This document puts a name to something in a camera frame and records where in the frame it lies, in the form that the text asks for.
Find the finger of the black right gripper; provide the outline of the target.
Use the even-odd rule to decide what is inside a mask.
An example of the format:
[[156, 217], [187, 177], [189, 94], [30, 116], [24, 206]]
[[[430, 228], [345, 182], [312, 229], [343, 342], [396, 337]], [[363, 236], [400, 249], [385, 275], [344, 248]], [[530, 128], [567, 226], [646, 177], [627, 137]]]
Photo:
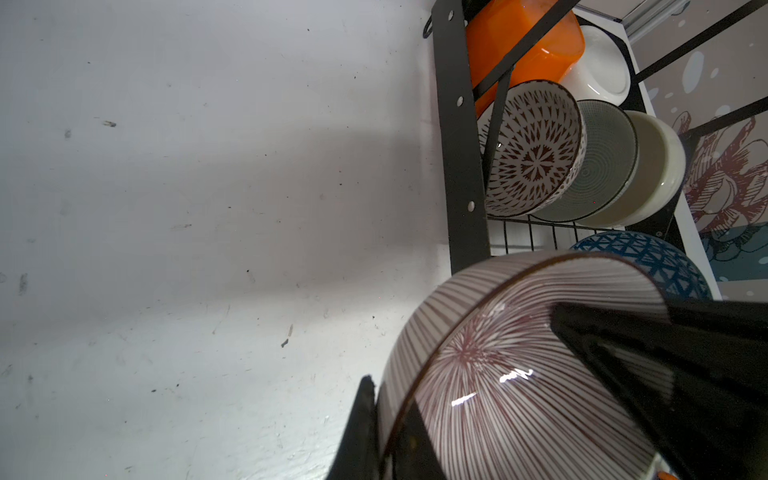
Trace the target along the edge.
[[662, 311], [559, 303], [551, 329], [678, 478], [766, 478], [766, 304], [669, 299]]

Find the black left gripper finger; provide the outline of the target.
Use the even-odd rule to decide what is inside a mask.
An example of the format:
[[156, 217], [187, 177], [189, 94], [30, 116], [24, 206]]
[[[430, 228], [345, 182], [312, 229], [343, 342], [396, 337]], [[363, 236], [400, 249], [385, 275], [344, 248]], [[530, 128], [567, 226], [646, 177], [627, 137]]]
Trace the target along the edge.
[[361, 378], [329, 479], [443, 479], [445, 474], [434, 452], [417, 405], [408, 410], [395, 437], [389, 466], [379, 468], [378, 407], [375, 384]]

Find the blue triangle pattern bowl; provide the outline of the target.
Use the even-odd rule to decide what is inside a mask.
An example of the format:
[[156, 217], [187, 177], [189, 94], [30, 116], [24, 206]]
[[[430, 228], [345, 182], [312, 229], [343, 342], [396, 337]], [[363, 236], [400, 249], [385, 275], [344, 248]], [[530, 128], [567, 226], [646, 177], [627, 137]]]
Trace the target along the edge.
[[705, 277], [693, 261], [657, 237], [633, 231], [606, 231], [578, 241], [571, 249], [618, 255], [643, 270], [668, 296], [713, 299]]

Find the maroon striped bowl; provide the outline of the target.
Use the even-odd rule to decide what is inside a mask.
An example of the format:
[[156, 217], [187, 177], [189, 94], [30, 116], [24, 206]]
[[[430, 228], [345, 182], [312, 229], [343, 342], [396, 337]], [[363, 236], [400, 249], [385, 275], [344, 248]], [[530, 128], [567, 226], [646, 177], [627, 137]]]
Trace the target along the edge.
[[552, 332], [558, 303], [665, 315], [655, 282], [608, 254], [493, 257], [453, 275], [413, 312], [378, 395], [379, 465], [417, 405], [450, 479], [640, 479], [656, 450]]

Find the cream ceramic bowl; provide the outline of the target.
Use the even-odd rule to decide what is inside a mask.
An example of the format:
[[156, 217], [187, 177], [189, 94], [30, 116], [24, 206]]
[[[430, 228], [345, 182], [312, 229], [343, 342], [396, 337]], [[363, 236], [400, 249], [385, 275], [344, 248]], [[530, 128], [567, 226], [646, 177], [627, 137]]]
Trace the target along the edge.
[[666, 206], [679, 192], [686, 155], [678, 134], [665, 122], [643, 112], [626, 111], [638, 139], [635, 175], [607, 208], [576, 223], [590, 228], [628, 227]]

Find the light green glazed bowl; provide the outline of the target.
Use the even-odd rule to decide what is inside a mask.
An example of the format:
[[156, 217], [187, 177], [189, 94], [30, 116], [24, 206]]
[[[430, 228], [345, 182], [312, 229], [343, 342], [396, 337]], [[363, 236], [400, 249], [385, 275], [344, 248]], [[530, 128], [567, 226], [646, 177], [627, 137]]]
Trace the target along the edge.
[[631, 183], [638, 163], [638, 139], [628, 113], [602, 100], [580, 100], [587, 142], [581, 169], [565, 193], [535, 212], [539, 220], [584, 220], [614, 203]]

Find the patterned ceramic bowl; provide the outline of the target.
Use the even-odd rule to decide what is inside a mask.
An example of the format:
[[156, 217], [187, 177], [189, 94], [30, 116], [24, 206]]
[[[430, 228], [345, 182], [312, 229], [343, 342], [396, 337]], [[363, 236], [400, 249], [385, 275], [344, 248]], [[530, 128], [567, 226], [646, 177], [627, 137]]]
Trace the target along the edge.
[[561, 84], [531, 80], [507, 92], [486, 190], [486, 213], [513, 218], [558, 200], [578, 175], [587, 132]]

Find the white plastic bowl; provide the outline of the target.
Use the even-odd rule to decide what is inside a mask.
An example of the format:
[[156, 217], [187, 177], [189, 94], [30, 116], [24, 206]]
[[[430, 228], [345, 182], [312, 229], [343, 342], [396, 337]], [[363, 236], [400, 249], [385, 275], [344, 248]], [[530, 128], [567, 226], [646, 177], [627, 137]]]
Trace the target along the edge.
[[631, 87], [628, 64], [603, 30], [582, 26], [585, 51], [560, 84], [577, 100], [601, 100], [620, 106]]

